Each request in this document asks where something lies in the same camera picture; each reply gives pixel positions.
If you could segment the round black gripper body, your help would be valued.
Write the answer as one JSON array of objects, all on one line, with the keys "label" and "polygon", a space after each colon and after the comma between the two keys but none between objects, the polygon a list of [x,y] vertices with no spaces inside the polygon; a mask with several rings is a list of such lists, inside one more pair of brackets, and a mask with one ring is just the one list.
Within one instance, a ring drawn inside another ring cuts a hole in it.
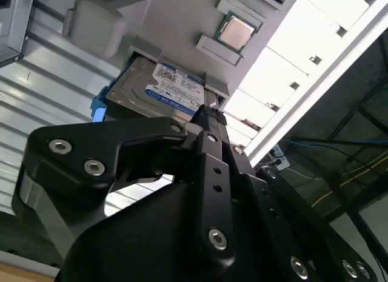
[{"label": "round black gripper body", "polygon": [[227,186],[168,185],[84,232],[58,281],[290,281]]}]

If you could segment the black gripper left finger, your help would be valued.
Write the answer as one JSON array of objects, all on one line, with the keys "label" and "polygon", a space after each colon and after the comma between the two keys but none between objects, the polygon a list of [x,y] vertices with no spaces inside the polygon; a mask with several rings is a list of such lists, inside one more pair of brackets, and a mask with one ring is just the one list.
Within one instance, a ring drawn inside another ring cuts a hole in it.
[{"label": "black gripper left finger", "polygon": [[185,124],[162,116],[34,130],[16,183],[16,213],[44,230],[65,261],[88,229],[168,185],[222,184],[232,199],[213,109],[201,106]]}]

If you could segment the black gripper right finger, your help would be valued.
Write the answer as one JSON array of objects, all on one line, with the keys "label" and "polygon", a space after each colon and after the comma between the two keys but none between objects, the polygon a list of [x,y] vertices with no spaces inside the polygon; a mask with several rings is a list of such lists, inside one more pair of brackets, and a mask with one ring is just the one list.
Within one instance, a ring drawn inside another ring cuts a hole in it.
[{"label": "black gripper right finger", "polygon": [[377,281],[375,271],[269,166],[255,170],[230,144],[226,117],[211,111],[231,170],[232,195],[270,281]]}]

